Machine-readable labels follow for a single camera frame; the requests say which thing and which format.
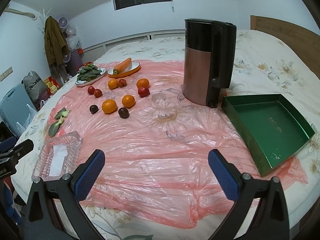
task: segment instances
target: electric kettle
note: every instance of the electric kettle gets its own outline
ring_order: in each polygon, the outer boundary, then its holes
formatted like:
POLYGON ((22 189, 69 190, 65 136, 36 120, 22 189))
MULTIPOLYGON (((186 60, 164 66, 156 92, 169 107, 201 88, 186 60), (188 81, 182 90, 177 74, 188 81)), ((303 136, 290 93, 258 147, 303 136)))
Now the electric kettle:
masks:
POLYGON ((236 26, 186 19, 183 95, 193 103, 216 108, 221 89, 229 88, 236 50, 236 26))

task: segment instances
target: floral bedsheet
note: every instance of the floral bedsheet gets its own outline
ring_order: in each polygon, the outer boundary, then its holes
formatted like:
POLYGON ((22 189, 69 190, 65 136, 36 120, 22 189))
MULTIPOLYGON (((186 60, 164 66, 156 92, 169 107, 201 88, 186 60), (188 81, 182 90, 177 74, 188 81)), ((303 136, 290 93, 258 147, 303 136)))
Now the floral bedsheet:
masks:
MULTIPOLYGON (((183 60, 184 38, 159 38, 151 41, 132 42, 110 49, 95 63, 119 61, 124 57, 132 60, 150 59, 153 61, 183 60)), ((34 150, 19 161, 17 173, 12 182, 18 194, 27 201, 32 181, 31 174, 47 133, 46 123, 51 110, 62 95, 74 86, 71 79, 52 97, 20 137, 18 143, 30 138, 35 144, 34 150)), ((290 215, 290 226, 294 226, 313 205, 304 203, 309 195, 320 195, 320 80, 282 41, 258 31, 242 30, 237 33, 236 56, 233 76, 228 95, 282 93, 302 113, 312 125, 316 134, 310 143, 298 153, 302 167, 307 175, 305 183, 295 182, 285 191, 290 215)), ((98 231, 106 239, 208 239, 222 222, 225 215, 210 215, 198 221, 192 229, 179 229, 143 220, 117 209, 97 206, 83 206, 98 231)), ((70 232, 71 225, 63 222, 70 232)), ((247 219, 238 235, 249 226, 247 219)))

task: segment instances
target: plate with leafy greens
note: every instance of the plate with leafy greens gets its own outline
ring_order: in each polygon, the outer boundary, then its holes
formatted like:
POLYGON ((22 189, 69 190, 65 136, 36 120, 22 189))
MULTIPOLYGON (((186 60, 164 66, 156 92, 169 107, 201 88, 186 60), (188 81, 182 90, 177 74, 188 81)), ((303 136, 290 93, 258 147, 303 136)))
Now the plate with leafy greens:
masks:
POLYGON ((88 64, 87 66, 83 66, 79 69, 76 85, 79 87, 92 85, 96 81, 100 80, 106 73, 106 68, 98 68, 92 63, 88 64))

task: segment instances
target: brown coat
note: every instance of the brown coat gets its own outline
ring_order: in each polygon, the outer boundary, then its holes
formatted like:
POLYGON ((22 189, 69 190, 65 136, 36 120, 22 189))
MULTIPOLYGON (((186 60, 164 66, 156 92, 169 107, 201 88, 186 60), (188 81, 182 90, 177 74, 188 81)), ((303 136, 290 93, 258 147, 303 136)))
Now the brown coat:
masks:
POLYGON ((46 20, 44 27, 44 49, 49 66, 56 63, 63 64, 63 55, 70 53, 66 38, 58 22, 51 16, 46 20))

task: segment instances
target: blue gripper pad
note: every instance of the blue gripper pad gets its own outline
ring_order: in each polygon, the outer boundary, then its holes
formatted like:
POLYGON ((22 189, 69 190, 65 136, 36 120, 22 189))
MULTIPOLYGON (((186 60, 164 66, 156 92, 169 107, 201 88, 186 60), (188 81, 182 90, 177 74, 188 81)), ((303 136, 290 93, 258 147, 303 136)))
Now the blue gripper pad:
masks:
POLYGON ((239 199, 239 186, 226 167, 229 163, 217 149, 209 152, 208 162, 227 199, 237 201, 239 199))
POLYGON ((104 152, 95 150, 89 159, 81 164, 83 166, 81 167, 81 165, 79 165, 75 170, 73 175, 76 181, 74 182, 73 195, 75 196, 76 201, 79 202, 86 199, 104 166, 105 160, 104 152))

